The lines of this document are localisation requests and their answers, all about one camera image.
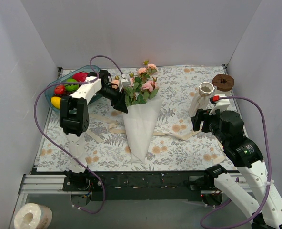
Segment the cream printed ribbon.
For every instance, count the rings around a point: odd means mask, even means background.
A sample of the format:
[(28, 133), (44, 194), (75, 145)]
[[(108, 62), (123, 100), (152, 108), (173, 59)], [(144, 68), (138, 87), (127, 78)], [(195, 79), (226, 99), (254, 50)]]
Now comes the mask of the cream printed ribbon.
[[(106, 117), (98, 115), (98, 114), (93, 114), (93, 113), (90, 113), (89, 117), (94, 118), (96, 120), (99, 120), (101, 122), (107, 123), (108, 124), (108, 131), (110, 133), (114, 133), (114, 134), (125, 134), (126, 133), (126, 130), (124, 128), (121, 128), (121, 129), (117, 128), (118, 125), (119, 125), (119, 123), (117, 121), (114, 121), (112, 119), (106, 118)], [(192, 136), (197, 135), (198, 133), (200, 133), (200, 131), (190, 131), (190, 132), (186, 133), (185, 135), (179, 135), (179, 134), (172, 133), (172, 132), (165, 133), (165, 132), (154, 131), (152, 135), (153, 136), (167, 136), (168, 135), (168, 136), (174, 137), (178, 140), (186, 141), (187, 139), (191, 138)], [(96, 135), (91, 130), (87, 130), (86, 134), (89, 135), (90, 137), (92, 137), (95, 141), (97, 141), (99, 143), (103, 142), (103, 139), (100, 138), (98, 135)], [(224, 161), (225, 159), (226, 159), (226, 157), (225, 157), (225, 154), (223, 153), (221, 156), (214, 158), (213, 163), (218, 164), (218, 163)]]

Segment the white paper bouquet wrap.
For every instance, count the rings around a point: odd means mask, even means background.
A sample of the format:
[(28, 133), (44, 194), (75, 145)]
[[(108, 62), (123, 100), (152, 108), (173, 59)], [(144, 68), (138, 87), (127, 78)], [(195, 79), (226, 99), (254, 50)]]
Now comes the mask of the white paper bouquet wrap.
[(145, 104), (128, 107), (123, 114), (125, 133), (132, 163), (144, 163), (151, 143), (163, 99), (156, 96)]

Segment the pink artificial flower bouquet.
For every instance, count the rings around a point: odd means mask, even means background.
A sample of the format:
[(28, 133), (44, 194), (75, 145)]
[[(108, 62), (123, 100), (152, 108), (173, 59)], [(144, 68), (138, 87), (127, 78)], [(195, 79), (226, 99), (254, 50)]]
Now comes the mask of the pink artificial flower bouquet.
[(145, 104), (148, 100), (153, 99), (159, 91), (157, 77), (153, 76), (158, 72), (157, 66), (150, 63), (149, 60), (144, 61), (143, 65), (136, 72), (128, 73), (127, 86), (124, 86), (119, 76), (116, 76), (110, 83), (113, 89), (125, 93), (124, 101), (127, 107)]

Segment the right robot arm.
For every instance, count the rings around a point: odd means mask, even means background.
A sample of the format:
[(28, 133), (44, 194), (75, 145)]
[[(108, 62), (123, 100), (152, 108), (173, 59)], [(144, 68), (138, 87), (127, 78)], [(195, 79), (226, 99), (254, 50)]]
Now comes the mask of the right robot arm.
[(212, 133), (222, 144), (225, 155), (243, 175), (254, 197), (232, 181), (221, 165), (206, 169), (205, 186), (223, 191), (248, 217), (252, 228), (282, 229), (282, 197), (258, 146), (245, 136), (240, 115), (235, 111), (199, 109), (191, 120), (194, 130)]

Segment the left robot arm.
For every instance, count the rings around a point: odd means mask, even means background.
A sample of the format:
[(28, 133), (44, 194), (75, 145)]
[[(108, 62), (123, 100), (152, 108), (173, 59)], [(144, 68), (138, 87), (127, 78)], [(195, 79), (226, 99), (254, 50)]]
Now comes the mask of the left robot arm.
[(98, 73), (88, 73), (81, 80), (67, 82), (72, 85), (75, 83), (79, 85), (78, 88), (60, 100), (60, 126), (69, 143), (69, 171), (83, 173), (87, 167), (84, 136), (89, 127), (88, 104), (94, 96), (101, 95), (110, 100), (115, 110), (127, 113), (123, 87), (130, 82), (124, 74), (113, 81), (108, 71), (100, 70)]

